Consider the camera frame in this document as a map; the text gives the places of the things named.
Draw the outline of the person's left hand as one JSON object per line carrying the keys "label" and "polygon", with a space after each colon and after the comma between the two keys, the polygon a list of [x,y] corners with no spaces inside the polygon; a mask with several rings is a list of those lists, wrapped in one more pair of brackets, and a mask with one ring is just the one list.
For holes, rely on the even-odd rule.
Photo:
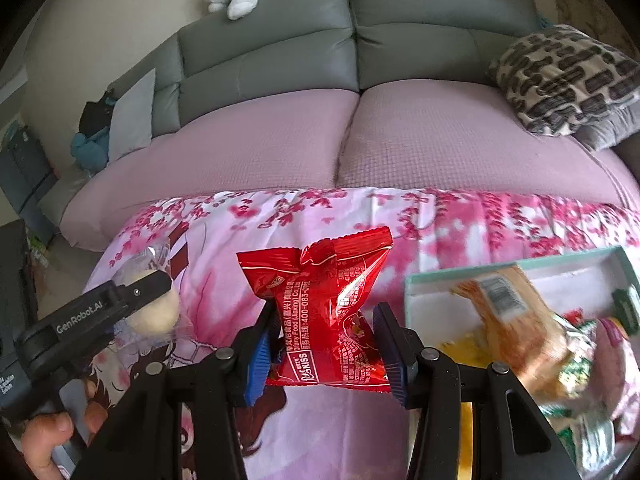
{"label": "person's left hand", "polygon": [[[85,382],[88,405],[85,410],[85,423],[92,441],[107,419],[107,410],[93,400],[96,395],[96,383]],[[74,434],[74,424],[66,412],[38,415],[25,428],[21,437],[24,460],[30,471],[39,480],[63,480],[61,471],[52,460],[53,450],[66,443]]]}

